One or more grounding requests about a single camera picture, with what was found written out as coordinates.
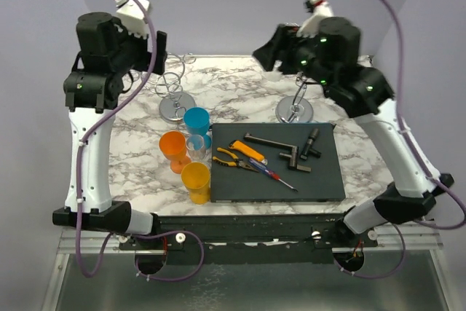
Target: yellow handle pliers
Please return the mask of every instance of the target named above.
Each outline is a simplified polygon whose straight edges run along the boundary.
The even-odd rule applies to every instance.
[[[217,158],[217,157],[212,157],[212,160],[220,165],[224,165],[226,167],[236,167],[236,168],[243,168],[243,169],[246,169],[246,170],[250,170],[250,171],[255,171],[258,173],[258,170],[256,170],[255,168],[251,167],[248,163],[246,163],[244,160],[241,160],[240,158],[238,158],[238,156],[230,151],[228,151],[227,149],[222,149],[221,147],[218,147],[217,148],[217,151],[219,152],[222,152],[224,154],[228,154],[232,159],[233,161],[232,162],[227,162],[225,160],[221,160],[220,158]]]

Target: white knob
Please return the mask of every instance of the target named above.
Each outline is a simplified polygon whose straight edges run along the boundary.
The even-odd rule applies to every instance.
[[[186,240],[186,235],[184,233],[177,233],[175,236],[176,242],[182,243]]]

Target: dark board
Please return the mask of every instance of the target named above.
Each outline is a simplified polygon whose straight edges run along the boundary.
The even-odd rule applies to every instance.
[[[307,160],[299,158],[299,164],[312,168],[311,173],[289,170],[288,160],[278,156],[280,152],[286,152],[285,150],[243,140],[244,134],[251,133],[258,138],[297,145],[301,152],[314,127],[320,129],[314,148],[322,153],[322,157],[320,159],[308,157]],[[236,139],[262,153],[267,158],[267,166],[282,180],[297,188],[298,192],[292,191],[284,184],[262,173],[225,167],[213,162],[210,185],[212,202],[326,202],[342,201],[345,198],[331,124],[214,124],[212,126],[212,155],[223,160],[230,160],[227,154],[218,152],[216,149],[217,147],[228,149],[228,145]],[[233,151],[233,153],[248,161],[244,154],[238,151]]]

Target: screwdriver handle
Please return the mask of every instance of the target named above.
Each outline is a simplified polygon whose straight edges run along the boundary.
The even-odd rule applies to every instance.
[[[259,170],[261,173],[264,173],[265,175],[269,176],[270,178],[273,178],[274,180],[280,180],[280,177],[272,170],[270,170],[266,165],[264,165],[261,162],[258,162],[257,160],[250,158],[249,163],[257,170]]]

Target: blue and red screwdriver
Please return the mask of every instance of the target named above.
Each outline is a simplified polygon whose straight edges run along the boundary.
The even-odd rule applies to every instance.
[[[286,182],[284,182],[284,180],[282,180],[278,174],[272,170],[270,170],[266,165],[264,165],[263,163],[261,162],[258,162],[257,160],[253,159],[253,158],[250,158],[249,159],[249,163],[257,170],[259,170],[261,173],[264,173],[265,175],[269,176],[270,178],[273,178],[274,180],[277,180],[279,182],[281,182],[282,184],[285,184],[286,186],[288,186],[290,189],[292,189],[293,191],[298,191],[297,189],[295,189],[294,187],[292,187],[290,184],[287,184]]]

